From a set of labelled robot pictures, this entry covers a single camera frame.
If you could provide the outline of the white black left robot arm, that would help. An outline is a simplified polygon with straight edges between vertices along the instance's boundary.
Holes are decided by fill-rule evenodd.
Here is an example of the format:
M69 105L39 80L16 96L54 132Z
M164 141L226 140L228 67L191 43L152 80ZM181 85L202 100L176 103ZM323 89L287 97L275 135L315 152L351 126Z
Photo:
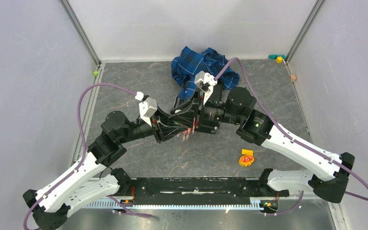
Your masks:
M101 125L101 135L89 146L83 142L82 156L70 168L47 186L29 189L23 194L29 207L24 229L28 228L30 215L40 230L56 230L84 205L115 193L128 194L131 182L120 170L95 184L82 185L121 158L127 151L124 143L148 136L163 142L181 132L192 131L195 123L196 119L185 117L182 111L170 115L160 109L151 109L141 112L134 122L121 111L111 112Z

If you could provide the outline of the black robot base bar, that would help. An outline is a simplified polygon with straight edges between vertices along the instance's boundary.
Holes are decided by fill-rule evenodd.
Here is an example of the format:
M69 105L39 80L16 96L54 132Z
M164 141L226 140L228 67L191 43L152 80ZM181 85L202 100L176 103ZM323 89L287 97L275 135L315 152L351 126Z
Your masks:
M247 177L137 177L122 168L111 171L120 185L117 196L131 196L136 205L246 205L250 198L288 197L263 179Z

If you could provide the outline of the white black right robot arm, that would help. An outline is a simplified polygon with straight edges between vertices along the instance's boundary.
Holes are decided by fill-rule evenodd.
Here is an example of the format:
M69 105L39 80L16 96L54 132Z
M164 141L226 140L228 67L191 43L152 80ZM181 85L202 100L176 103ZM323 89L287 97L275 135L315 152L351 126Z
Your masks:
M255 109L257 99L242 87L230 90L225 102L220 93L197 90L187 99L177 99L171 109L173 121L200 132L216 132L221 123L237 125L237 135L244 141L274 150L303 166L303 170L265 169L258 181L258 191L269 196L274 191L300 190L340 203L346 195L355 157L345 152L323 150L294 135L267 114Z

